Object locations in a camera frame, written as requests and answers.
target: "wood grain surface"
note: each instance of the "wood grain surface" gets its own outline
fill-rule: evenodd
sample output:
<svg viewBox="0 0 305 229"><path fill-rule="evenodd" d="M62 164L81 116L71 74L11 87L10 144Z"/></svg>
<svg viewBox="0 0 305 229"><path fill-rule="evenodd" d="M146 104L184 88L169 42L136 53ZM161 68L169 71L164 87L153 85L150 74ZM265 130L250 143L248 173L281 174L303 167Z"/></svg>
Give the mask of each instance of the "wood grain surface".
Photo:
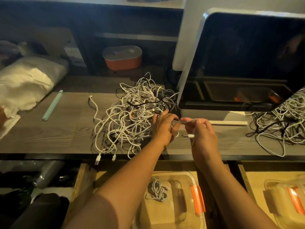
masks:
<svg viewBox="0 0 305 229"><path fill-rule="evenodd" d="M120 77L66 77L47 97L30 111L21 112L21 119L0 141L0 153L46 153L46 154L92 154L97 153L93 143L94 108L88 105L88 98L93 96L98 105L98 118L105 110L122 96L119 83L134 85L134 79ZM62 89L61 100L48 121L42 116ZM251 129L248 126L214 126L219 138L221 155L269 155L255 141L254 137L245 136ZM191 154L188 138L181 126L180 135L163 151L163 154ZM281 154L278 141L261 137L260 142L270 150ZM128 146L118 151L126 154ZM287 155L305 155L302 145L286 145Z"/></svg>

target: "monitor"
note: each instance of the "monitor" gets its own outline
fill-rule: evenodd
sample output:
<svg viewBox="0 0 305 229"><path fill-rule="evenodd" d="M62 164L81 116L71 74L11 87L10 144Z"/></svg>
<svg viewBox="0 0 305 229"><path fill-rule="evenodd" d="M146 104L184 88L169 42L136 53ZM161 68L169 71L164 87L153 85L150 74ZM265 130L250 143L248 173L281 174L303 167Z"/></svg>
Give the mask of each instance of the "monitor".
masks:
<svg viewBox="0 0 305 229"><path fill-rule="evenodd" d="M178 89L180 109L271 111L305 85L305 15L212 8Z"/></svg>

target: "plastic storage container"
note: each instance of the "plastic storage container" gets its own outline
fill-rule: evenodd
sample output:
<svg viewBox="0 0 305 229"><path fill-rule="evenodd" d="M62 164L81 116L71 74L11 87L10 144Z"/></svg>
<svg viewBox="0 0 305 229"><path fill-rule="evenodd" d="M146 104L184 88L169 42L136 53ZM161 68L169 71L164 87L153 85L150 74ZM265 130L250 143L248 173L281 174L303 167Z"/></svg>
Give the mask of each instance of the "plastic storage container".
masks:
<svg viewBox="0 0 305 229"><path fill-rule="evenodd" d="M191 173L154 173L151 182L154 180L167 188L168 199L158 202L144 198L136 212L133 229L204 228L204 202Z"/></svg>
<svg viewBox="0 0 305 229"><path fill-rule="evenodd" d="M135 69L141 65L142 50L137 46L107 47L103 50L103 57L111 70Z"/></svg>
<svg viewBox="0 0 305 229"><path fill-rule="evenodd" d="M305 228L305 175L291 181L266 180L269 210L282 229Z"/></svg>

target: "white lid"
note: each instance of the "white lid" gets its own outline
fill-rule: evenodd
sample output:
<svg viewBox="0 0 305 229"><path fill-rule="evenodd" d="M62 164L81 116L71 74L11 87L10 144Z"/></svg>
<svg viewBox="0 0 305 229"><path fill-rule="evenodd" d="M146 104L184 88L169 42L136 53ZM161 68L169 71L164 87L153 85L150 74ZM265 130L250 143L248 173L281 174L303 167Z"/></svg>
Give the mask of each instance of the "white lid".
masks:
<svg viewBox="0 0 305 229"><path fill-rule="evenodd" d="M107 47L103 50L103 57L110 61L134 59L141 55L142 50L137 46Z"/></svg>

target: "cable plug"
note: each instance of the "cable plug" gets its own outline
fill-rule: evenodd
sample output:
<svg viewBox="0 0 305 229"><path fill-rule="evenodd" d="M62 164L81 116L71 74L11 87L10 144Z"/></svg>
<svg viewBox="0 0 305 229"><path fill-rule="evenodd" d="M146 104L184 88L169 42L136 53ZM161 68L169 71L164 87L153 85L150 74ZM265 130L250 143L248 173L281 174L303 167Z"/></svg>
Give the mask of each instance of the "cable plug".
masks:
<svg viewBox="0 0 305 229"><path fill-rule="evenodd" d="M101 154L99 153L96 157L94 165L98 165L100 160L101 160Z"/></svg>

